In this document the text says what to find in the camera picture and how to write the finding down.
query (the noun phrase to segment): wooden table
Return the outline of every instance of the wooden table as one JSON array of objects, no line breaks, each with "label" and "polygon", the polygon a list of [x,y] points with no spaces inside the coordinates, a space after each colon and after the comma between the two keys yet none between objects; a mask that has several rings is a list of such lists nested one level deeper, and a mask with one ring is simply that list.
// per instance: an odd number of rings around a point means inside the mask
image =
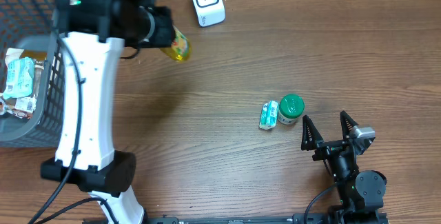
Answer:
[{"label": "wooden table", "polygon": [[[301,124],[258,129],[264,102],[296,93],[328,141],[341,138],[341,110],[375,128],[358,164],[387,176],[391,223],[439,223],[440,2],[224,0],[226,21],[199,28],[191,0],[162,0],[191,60],[144,50],[121,61],[116,84],[115,147],[137,156],[141,205],[179,218],[304,212],[331,179],[300,151]],[[57,184],[39,165],[53,155],[0,149],[0,223],[25,223],[43,205]],[[45,216],[85,197],[67,185]],[[53,223],[101,216],[88,203]]]}]

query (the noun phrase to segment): gray wire basket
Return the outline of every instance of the gray wire basket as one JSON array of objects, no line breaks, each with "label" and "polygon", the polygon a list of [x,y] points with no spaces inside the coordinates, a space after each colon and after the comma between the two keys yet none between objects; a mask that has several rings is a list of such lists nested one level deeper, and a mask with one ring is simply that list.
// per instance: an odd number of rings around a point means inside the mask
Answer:
[{"label": "gray wire basket", "polygon": [[[54,0],[36,0],[52,19]],[[32,118],[0,116],[0,147],[56,146],[61,135],[64,104],[64,66],[57,38],[45,27],[31,0],[0,0],[0,92],[6,87],[8,48],[46,51],[36,110]]]}]

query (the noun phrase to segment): white device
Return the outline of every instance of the white device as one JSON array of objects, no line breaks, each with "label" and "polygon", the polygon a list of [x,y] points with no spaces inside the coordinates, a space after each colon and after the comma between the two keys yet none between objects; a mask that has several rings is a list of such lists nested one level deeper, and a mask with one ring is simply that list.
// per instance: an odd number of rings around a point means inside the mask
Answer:
[{"label": "white device", "polygon": [[193,4],[201,27],[225,20],[225,7],[222,0],[193,0]]},{"label": "white device", "polygon": [[[102,170],[114,160],[112,140],[112,113],[114,85],[119,57],[124,50],[124,40],[107,38],[106,43],[99,42],[98,35],[82,32],[70,32],[63,38],[67,47],[72,51],[80,75],[85,79],[82,84],[83,104],[82,126],[80,130],[79,150],[74,168],[87,170],[96,166]],[[78,83],[74,66],[69,53],[64,50],[65,92],[63,132],[55,154],[55,160],[63,161],[67,167],[72,160],[72,150],[75,143],[76,122],[78,121]],[[119,196],[104,192],[92,191],[90,196],[99,196],[107,201],[116,220],[120,224],[141,224],[144,209],[136,200],[132,186]],[[109,224],[114,222],[104,205],[101,205]]]}]

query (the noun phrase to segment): snack package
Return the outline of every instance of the snack package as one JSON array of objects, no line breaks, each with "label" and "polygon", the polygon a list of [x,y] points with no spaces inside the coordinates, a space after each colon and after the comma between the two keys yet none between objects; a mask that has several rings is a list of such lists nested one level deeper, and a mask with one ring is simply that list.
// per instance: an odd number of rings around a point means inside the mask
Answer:
[{"label": "snack package", "polygon": [[44,71],[44,61],[46,60],[46,52],[35,52],[24,49],[9,48],[6,52],[5,63],[8,66],[13,61],[31,58],[34,62],[34,77],[32,83],[32,93],[28,96],[19,98],[5,99],[4,95],[8,94],[8,87],[6,86],[5,94],[3,94],[3,111],[0,108],[0,116],[8,112],[20,119],[30,119],[37,106],[37,97],[40,88],[41,73]]},{"label": "snack package", "polygon": [[17,59],[8,64],[6,90],[3,98],[19,98],[32,94],[35,65],[31,58]]},{"label": "snack package", "polygon": [[270,101],[262,107],[262,113],[260,114],[259,128],[263,130],[270,130],[276,127],[277,124],[277,109],[278,102]]}]

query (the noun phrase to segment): green bottle cap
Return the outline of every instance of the green bottle cap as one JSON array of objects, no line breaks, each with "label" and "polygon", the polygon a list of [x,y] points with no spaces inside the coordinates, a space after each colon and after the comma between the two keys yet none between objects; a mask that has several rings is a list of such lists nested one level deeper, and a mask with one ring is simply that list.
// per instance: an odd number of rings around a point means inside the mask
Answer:
[{"label": "green bottle cap", "polygon": [[295,119],[302,115],[305,110],[305,103],[296,94],[289,94],[283,97],[279,106],[280,113],[290,119]]}]

